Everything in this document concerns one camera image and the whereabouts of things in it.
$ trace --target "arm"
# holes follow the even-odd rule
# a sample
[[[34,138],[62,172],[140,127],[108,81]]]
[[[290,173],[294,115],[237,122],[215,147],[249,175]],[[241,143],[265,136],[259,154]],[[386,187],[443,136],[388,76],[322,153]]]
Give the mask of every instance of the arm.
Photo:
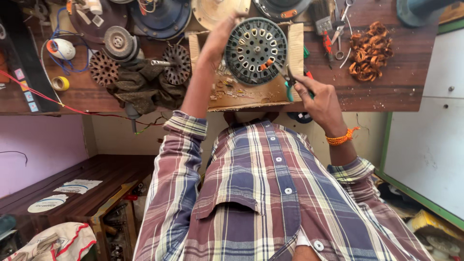
[[[342,110],[338,103],[335,87],[322,84],[308,77],[295,75],[299,83],[295,90],[300,95],[305,109],[325,131],[327,137],[341,137],[347,133],[347,125],[343,121]],[[314,99],[308,94],[314,93]],[[338,146],[330,146],[329,172],[337,179],[352,199],[364,202],[369,199],[378,200],[378,190],[370,181],[374,171],[373,165],[357,156],[351,141]]]
[[[179,257],[198,196],[200,144],[206,138],[206,110],[216,67],[237,14],[210,33],[188,87],[182,111],[164,124],[164,137],[150,184],[134,260]]]
[[[222,52],[227,44],[230,33],[235,27],[235,19],[243,13],[233,12],[220,22],[212,31],[202,48],[192,80],[187,89],[181,110],[190,116],[205,118],[208,109],[211,85],[216,75],[216,68],[222,60]]]

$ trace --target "blue wire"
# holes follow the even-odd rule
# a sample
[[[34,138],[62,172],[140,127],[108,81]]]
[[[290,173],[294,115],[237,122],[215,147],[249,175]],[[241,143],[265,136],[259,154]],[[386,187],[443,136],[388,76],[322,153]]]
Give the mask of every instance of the blue wire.
[[[55,48],[58,50],[58,52],[61,54],[61,57],[64,58],[64,55],[61,53],[61,51],[58,49],[58,46],[56,45],[55,41],[53,41],[54,38],[58,37],[58,36],[55,36],[57,33],[59,32],[66,32],[66,33],[70,33],[70,34],[73,34],[73,35],[76,35],[78,36],[82,42],[84,43],[84,45],[87,47],[87,64],[85,65],[85,67],[81,70],[79,69],[75,69],[74,66],[72,65],[71,61],[69,61],[68,59],[64,58],[64,59],[61,59],[61,58],[58,58],[58,61],[56,61],[54,59],[54,57],[49,53],[49,56],[50,58],[58,65],[61,67],[61,69],[63,70],[64,74],[66,76],[69,76],[71,74],[71,72],[84,72],[86,70],[89,69],[89,50],[92,52],[92,54],[94,54],[94,52],[92,51],[92,49],[89,47],[89,45],[87,44],[87,42],[78,34],[76,33],[72,33],[72,32],[69,32],[69,31],[66,31],[66,30],[60,30],[59,28],[59,14],[61,11],[63,10],[66,10],[66,7],[63,7],[63,8],[60,8],[57,12],[57,27],[55,28],[55,31],[53,32],[52,34],[52,37],[50,38],[50,40],[52,40],[52,43],[53,45],[55,46]],[[67,68],[65,66],[65,64],[63,63],[63,60],[69,65],[70,68]]]

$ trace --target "person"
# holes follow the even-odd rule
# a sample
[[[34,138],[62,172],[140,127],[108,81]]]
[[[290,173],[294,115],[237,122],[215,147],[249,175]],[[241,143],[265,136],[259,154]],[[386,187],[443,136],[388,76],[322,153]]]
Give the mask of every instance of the person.
[[[270,121],[233,124],[216,139],[200,184],[211,85],[236,17],[209,34],[181,109],[164,125],[134,260],[431,261],[379,198],[332,85],[294,76],[326,136],[345,137],[330,146],[327,169],[303,134]]]

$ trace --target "shirt sleeve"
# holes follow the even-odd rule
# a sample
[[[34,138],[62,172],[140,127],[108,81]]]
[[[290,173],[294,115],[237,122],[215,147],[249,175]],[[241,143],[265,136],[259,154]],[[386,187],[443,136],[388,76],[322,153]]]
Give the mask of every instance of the shirt sleeve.
[[[329,165],[327,169],[356,202],[359,210],[377,228],[377,231],[386,240],[393,241],[401,254],[408,255],[411,260],[433,260],[400,217],[380,199],[380,192],[371,179],[374,166],[369,161],[357,157],[345,166]]]
[[[198,196],[200,144],[206,139],[206,120],[174,111],[164,129],[169,134],[155,159],[134,260],[179,256]]]
[[[370,178],[374,166],[368,160],[357,157],[344,166],[329,165],[327,170],[356,203],[379,198],[380,193]]]

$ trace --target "plaid shirt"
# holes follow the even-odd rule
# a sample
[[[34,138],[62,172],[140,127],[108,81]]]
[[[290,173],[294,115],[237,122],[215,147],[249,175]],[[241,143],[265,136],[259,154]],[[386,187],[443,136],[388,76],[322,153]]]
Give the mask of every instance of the plaid shirt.
[[[134,260],[291,260],[302,230],[322,261],[431,261],[380,199],[365,159],[325,169],[303,134],[269,121],[216,139],[175,111],[155,159]]]

